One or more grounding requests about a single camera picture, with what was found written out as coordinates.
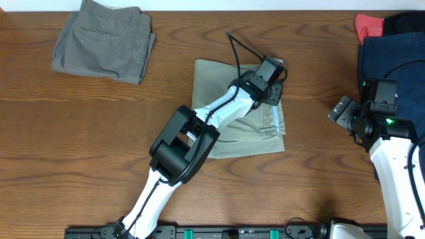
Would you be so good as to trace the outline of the light khaki shorts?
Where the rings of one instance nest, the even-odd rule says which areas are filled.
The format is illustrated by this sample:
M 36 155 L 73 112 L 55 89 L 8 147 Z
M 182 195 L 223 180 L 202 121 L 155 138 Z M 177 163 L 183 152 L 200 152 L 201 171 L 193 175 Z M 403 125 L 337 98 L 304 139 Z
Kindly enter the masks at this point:
M 237 77 L 233 65 L 210 60 L 195 61 L 192 108 L 200 108 L 221 97 Z M 284 151 L 286 134 L 282 104 L 261 105 L 247 116 L 220 130 L 220 136 L 209 153 L 212 159 L 245 157 Z

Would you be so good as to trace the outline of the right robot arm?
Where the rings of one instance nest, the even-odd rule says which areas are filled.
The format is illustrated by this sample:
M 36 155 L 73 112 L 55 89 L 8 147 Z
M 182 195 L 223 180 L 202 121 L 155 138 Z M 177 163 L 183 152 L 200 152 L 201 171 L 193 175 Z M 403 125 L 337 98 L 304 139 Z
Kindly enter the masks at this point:
M 388 238 L 424 237 L 424 179 L 414 123 L 396 116 L 396 81 L 368 78 L 361 101 L 347 96 L 329 113 L 370 155 L 381 186 Z

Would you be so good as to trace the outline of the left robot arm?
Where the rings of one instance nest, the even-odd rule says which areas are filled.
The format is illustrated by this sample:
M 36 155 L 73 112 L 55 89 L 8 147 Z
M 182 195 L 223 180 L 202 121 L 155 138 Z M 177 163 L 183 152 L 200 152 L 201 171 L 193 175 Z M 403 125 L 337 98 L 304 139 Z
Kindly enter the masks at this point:
M 194 110 L 179 107 L 153 142 L 147 182 L 129 214 L 101 238 L 147 238 L 175 190 L 199 171 L 220 131 L 261 105 L 277 106 L 282 94 L 282 60 L 264 56 L 255 70 L 239 72 L 223 96 Z

